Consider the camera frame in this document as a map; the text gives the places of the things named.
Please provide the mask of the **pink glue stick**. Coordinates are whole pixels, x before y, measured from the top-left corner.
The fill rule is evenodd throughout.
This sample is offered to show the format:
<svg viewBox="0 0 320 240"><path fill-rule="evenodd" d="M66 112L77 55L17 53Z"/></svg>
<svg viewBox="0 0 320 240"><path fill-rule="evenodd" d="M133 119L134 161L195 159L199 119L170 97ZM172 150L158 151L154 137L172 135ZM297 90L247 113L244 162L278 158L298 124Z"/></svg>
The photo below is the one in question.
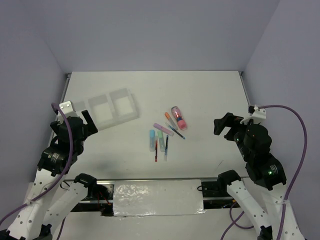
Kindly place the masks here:
<svg viewBox="0 0 320 240"><path fill-rule="evenodd" d="M179 129L180 130L186 130L187 129L187 124L186 124L186 121L183 119L183 116L182 116L182 113L181 113L180 109L177 106L173 106L171 108L171 113L174 116Z"/></svg>

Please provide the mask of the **light blue gel pen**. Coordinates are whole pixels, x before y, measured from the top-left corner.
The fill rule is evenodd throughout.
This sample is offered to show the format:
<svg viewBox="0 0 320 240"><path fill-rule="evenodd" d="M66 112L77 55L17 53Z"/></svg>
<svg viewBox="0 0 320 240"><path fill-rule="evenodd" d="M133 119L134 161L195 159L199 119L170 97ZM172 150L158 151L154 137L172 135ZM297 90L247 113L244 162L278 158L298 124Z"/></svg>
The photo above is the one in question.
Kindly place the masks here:
<svg viewBox="0 0 320 240"><path fill-rule="evenodd" d="M178 136L180 136L182 139L186 139L182 134L180 134L176 129L174 129L170 124L167 122L164 123L167 127L169 127L173 132L175 132Z"/></svg>

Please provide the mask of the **blue highlighter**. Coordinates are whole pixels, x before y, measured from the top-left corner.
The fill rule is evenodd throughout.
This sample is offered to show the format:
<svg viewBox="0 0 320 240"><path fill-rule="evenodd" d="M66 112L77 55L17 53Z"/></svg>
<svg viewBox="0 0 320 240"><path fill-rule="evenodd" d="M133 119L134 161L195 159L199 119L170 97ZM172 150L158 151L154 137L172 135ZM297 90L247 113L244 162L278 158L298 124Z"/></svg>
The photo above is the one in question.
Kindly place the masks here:
<svg viewBox="0 0 320 240"><path fill-rule="evenodd" d="M153 129L151 129L149 131L149 150L151 152L154 152L155 151L155 131Z"/></svg>

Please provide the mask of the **orange capped pen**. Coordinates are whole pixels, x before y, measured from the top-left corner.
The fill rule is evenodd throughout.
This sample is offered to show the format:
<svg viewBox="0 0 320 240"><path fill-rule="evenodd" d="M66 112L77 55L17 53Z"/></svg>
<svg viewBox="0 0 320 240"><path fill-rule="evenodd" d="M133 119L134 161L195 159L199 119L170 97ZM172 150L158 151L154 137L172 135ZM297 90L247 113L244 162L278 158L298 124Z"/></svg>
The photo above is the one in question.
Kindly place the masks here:
<svg viewBox="0 0 320 240"><path fill-rule="evenodd" d="M167 120L170 122L170 125L175 129L178 130L177 125L175 124L175 122L173 121L173 119L171 118L170 114L168 112L164 113L165 117L167 118Z"/></svg>

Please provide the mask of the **purple highlighter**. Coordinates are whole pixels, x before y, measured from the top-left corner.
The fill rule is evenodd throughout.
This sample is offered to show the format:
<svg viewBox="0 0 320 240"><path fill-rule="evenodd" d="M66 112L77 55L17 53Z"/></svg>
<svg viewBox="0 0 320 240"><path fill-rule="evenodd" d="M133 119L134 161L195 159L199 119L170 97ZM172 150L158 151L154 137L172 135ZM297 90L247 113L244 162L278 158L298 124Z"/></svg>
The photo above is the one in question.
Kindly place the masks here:
<svg viewBox="0 0 320 240"><path fill-rule="evenodd" d="M153 127L158 129L159 131L162 131L163 133L165 133L165 134L167 134L167 135L169 135L171 137L174 135L174 133L171 130L165 128L164 126L162 126L162 125L160 125L158 123L154 123Z"/></svg>

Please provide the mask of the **dark blue gel pen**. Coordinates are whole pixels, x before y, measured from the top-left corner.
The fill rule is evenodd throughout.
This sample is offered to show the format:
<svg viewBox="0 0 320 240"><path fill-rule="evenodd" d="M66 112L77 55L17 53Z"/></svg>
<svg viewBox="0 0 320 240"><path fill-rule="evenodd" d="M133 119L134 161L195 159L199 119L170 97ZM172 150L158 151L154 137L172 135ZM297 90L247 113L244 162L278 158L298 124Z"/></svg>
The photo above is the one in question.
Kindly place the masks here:
<svg viewBox="0 0 320 240"><path fill-rule="evenodd" d="M168 143L169 143L169 135L166 135L165 139L165 149L164 149L164 161L168 161Z"/></svg>

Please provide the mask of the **red gel pen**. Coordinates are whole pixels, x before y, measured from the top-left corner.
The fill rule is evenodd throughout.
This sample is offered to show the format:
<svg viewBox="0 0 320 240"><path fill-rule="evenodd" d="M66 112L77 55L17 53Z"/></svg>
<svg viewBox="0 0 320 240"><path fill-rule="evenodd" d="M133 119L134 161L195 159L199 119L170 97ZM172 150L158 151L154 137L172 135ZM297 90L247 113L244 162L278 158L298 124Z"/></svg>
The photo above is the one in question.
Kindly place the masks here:
<svg viewBox="0 0 320 240"><path fill-rule="evenodd" d="M158 140L155 140L155 156L154 156L154 161L157 163L158 162Z"/></svg>

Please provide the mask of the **green highlighter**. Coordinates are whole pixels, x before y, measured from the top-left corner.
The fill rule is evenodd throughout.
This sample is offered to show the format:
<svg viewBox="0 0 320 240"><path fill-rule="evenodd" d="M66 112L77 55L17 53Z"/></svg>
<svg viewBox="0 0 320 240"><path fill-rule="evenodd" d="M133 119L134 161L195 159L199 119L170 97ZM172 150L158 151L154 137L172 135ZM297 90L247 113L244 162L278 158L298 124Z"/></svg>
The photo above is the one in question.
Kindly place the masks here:
<svg viewBox="0 0 320 240"><path fill-rule="evenodd" d="M157 136L158 136L158 143L159 143L160 151L164 152L165 151L165 140L164 140L163 132L161 130L158 130Z"/></svg>

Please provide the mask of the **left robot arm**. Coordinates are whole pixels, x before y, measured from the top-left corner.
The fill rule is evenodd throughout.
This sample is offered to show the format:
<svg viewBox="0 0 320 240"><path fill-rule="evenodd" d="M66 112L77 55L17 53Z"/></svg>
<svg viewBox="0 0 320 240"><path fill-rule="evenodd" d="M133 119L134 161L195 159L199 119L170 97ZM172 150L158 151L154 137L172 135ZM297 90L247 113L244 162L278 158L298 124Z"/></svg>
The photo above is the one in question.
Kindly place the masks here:
<svg viewBox="0 0 320 240"><path fill-rule="evenodd" d="M61 108L55 112L62 117L50 124L56 136L41 154L27 199L22 206L7 214L8 217L17 216L7 229L1 230L2 240L51 240L80 201L97 196L97 179L81 173L64 194L53 201L71 165L83 153L84 141L98 132L87 110L82 111L83 117L72 116Z"/></svg>

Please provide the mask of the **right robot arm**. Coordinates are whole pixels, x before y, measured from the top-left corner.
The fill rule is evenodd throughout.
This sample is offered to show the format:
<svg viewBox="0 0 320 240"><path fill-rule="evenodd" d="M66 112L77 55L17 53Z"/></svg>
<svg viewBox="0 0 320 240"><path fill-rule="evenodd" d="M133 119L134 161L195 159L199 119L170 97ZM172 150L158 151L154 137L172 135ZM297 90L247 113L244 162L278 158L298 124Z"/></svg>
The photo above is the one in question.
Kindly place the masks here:
<svg viewBox="0 0 320 240"><path fill-rule="evenodd" d="M236 143L250 180L261 192L265 208L249 193L235 170L219 174L216 181L202 182L198 190L204 197L231 196L250 219L259 240L303 240L286 197L289 187L284 168L271 154L272 139L261 125L265 118L265 115L255 113L243 118L228 112L213 121L214 135L229 128L224 138Z"/></svg>

